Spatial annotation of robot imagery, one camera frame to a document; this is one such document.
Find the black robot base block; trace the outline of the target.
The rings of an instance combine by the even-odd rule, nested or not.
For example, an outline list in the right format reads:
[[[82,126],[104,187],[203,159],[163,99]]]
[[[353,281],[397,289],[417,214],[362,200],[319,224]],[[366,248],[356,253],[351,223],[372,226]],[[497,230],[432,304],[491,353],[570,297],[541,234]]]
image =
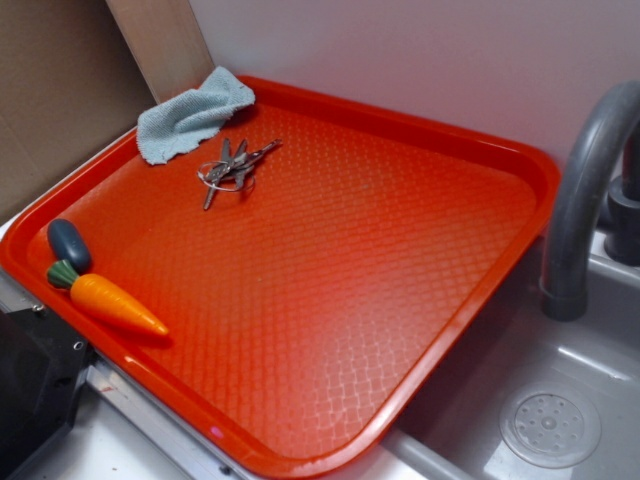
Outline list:
[[[43,305],[1,314],[1,477],[14,479],[75,423],[92,348]]]

